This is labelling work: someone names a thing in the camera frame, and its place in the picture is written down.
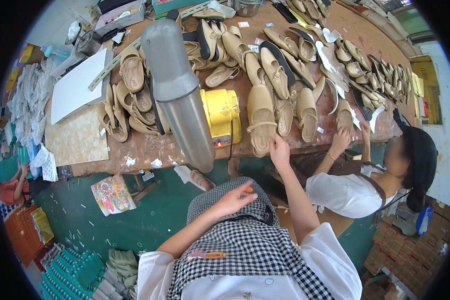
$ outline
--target box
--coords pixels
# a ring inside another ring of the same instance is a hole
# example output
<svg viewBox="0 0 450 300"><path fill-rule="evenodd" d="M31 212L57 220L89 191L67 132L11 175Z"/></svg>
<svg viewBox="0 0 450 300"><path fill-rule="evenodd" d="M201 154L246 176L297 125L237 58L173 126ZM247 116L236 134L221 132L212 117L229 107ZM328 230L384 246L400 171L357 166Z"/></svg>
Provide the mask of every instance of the box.
<svg viewBox="0 0 450 300"><path fill-rule="evenodd" d="M124 12L132 13L123 18L112 21ZM145 0L136 0L101 15L97 21L97 25L95 26L95 32L102 37L104 34L116 28L120 29L141 22L144 20L144 17Z"/></svg>
<svg viewBox="0 0 450 300"><path fill-rule="evenodd" d="M153 11L156 15L167 13L171 10L176 10L185 6L195 5L207 2L206 0L170 0L164 3L160 3L158 0L151 0Z"/></svg>

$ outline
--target woman's hand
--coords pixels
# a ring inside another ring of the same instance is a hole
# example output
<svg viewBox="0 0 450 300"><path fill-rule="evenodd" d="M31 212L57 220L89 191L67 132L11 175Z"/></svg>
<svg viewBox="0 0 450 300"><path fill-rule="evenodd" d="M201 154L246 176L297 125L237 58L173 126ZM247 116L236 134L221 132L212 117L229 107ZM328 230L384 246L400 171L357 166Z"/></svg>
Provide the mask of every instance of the woman's hand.
<svg viewBox="0 0 450 300"><path fill-rule="evenodd" d="M290 146L279 135L270 139L270 158L275 168L280 173L290 167Z"/></svg>
<svg viewBox="0 0 450 300"><path fill-rule="evenodd" d="M246 192L247 188L251 186L251 184L252 180L249 180L244 185L229 191L214 205L212 205L207 212L212 214L216 219L220 219L238 212L258 197L255 193Z"/></svg>
<svg viewBox="0 0 450 300"><path fill-rule="evenodd" d="M350 130L344 127L338 129L337 133L333 136L333 140L331 141L331 147L328 150L328 154L331 155L332 158L337 159L350 145L352 138L350 136Z"/></svg>
<svg viewBox="0 0 450 300"><path fill-rule="evenodd" d="M370 143L370 132L372 129L370 125L364 122L360 122L360 128L362 130L362 139L364 143Z"/></svg>

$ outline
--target white wall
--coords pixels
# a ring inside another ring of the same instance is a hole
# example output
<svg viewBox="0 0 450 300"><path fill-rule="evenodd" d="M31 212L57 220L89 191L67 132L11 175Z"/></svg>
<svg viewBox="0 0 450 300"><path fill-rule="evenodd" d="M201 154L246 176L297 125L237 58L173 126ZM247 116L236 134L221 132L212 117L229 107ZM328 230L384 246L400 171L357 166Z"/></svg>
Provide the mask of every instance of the white wall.
<svg viewBox="0 0 450 300"><path fill-rule="evenodd" d="M450 206L450 64L439 42L418 44L429 55L435 67L440 95L438 97L443 125L423 125L438 150L435 179L428 195Z"/></svg>
<svg viewBox="0 0 450 300"><path fill-rule="evenodd" d="M96 24L93 7L99 0L55 0L37 19L25 42L36 46L65 45L70 24Z"/></svg>

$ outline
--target stack of boxes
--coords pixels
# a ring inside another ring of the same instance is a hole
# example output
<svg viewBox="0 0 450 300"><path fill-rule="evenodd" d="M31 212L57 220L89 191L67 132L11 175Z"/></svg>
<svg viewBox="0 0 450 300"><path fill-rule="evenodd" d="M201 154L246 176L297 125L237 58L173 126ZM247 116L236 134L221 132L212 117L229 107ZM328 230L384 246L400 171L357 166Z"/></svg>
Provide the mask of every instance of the stack of boxes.
<svg viewBox="0 0 450 300"><path fill-rule="evenodd" d="M89 250L81 255L74 250L63 249L42 272L39 282L45 300L81 300L129 298L121 285L97 253Z"/></svg>
<svg viewBox="0 0 450 300"><path fill-rule="evenodd" d="M433 202L434 213L423 236L403 235L393 216L382 219L364 263L372 275L386 267L418 298L442 265L450 243L450 207Z"/></svg>

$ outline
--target white shirt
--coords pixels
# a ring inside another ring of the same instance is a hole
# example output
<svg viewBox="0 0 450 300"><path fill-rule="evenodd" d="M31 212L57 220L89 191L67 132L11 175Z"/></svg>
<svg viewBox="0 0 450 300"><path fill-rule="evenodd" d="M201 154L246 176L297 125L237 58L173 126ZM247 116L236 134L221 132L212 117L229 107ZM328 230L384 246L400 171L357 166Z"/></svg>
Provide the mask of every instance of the white shirt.
<svg viewBox="0 0 450 300"><path fill-rule="evenodd" d="M371 165L364 165L360 170L367 177L372 172L383 174ZM352 219L369 216L382 206L382 199L372 184L355 174L336 176L319 173L306 180L305 190L312 204L327 207ZM387 198L385 204L394 197Z"/></svg>
<svg viewBox="0 0 450 300"><path fill-rule="evenodd" d="M329 223L322 223L297 246L308 267L336 300L360 299L362 284L352 261L338 243ZM164 252L147 252L138 262L139 300L166 299L174 259ZM305 300L305 292L292 276L207 276L185 285L181 299L233 300L251 293L254 300Z"/></svg>

